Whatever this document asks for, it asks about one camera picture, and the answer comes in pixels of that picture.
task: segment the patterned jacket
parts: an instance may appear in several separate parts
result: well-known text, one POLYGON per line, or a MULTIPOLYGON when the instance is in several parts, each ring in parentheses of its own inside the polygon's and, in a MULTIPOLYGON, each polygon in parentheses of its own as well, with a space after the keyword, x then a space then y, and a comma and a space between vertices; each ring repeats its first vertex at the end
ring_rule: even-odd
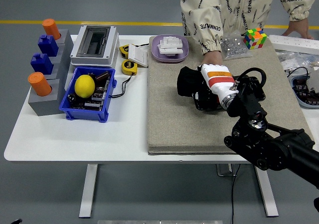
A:
MULTIPOLYGON (((202 53, 221 50, 223 33, 263 28, 273 0, 180 0, 184 34, 191 35, 202 53)), ((315 0, 280 0, 290 21, 307 18, 315 0)))

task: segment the blue plastic bin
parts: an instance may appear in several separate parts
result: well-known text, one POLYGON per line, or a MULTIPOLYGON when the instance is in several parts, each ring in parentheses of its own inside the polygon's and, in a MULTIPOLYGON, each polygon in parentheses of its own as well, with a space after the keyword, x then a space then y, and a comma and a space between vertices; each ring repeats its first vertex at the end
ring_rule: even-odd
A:
POLYGON ((77 67, 74 71, 72 80, 68 89, 65 92, 65 95, 62 99, 59 109, 66 114, 66 119, 87 119, 87 120, 98 120, 101 123, 105 123, 108 119, 109 113, 108 108, 110 105, 113 89, 116 87, 117 81, 114 79, 115 69, 112 68, 98 68, 98 67, 77 67), (92 110, 80 110, 80 109, 71 109, 70 103, 67 99, 68 94, 75 93, 74 85, 76 80, 81 75, 87 75, 88 73, 93 73, 98 76, 103 72, 109 71, 111 74, 110 85, 106 91, 106 98, 104 100, 103 107, 101 111, 92 111, 92 110))

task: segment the rubik's cube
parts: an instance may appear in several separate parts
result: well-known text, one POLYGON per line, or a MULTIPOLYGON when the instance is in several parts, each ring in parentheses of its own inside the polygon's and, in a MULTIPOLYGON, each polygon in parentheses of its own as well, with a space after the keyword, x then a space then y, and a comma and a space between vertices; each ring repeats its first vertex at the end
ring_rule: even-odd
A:
POLYGON ((267 35, 260 28, 250 29, 246 32, 244 43, 248 49, 256 49, 263 47, 267 35))

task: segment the orange cylinder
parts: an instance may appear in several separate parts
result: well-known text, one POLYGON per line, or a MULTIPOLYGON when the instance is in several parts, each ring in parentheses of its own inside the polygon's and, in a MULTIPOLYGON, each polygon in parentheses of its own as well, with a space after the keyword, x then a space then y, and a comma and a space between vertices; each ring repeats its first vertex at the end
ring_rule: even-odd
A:
POLYGON ((47 35, 52 35, 54 40, 57 40, 61 37, 58 27, 55 24, 55 21, 52 18, 46 19, 42 22, 42 26, 47 35))
POLYGON ((52 88, 41 72, 34 72, 28 77, 28 81, 38 96, 47 96, 52 88))

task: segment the white table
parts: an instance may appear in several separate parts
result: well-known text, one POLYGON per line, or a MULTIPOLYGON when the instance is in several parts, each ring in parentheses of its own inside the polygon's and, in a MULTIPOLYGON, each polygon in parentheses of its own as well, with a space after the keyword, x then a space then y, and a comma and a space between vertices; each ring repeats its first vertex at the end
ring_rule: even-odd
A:
MULTIPOLYGON (((120 46, 145 44, 151 36, 120 36, 120 46)), ((113 94, 121 93, 121 83, 128 78, 121 72, 119 55, 115 69, 118 81, 113 94)), ((66 84, 72 77, 71 66, 66 84)), ((147 145, 147 68, 139 68, 127 84, 126 93, 112 99, 106 123, 90 120, 66 120, 65 114, 37 116, 27 95, 4 152, 14 162, 77 161, 88 163, 80 217, 91 215, 97 164, 108 162, 157 163, 248 163, 239 155, 148 155, 147 145)), ((319 111, 304 110, 305 117, 319 142, 319 111)), ((256 169, 267 216, 278 216, 266 171, 256 169)))

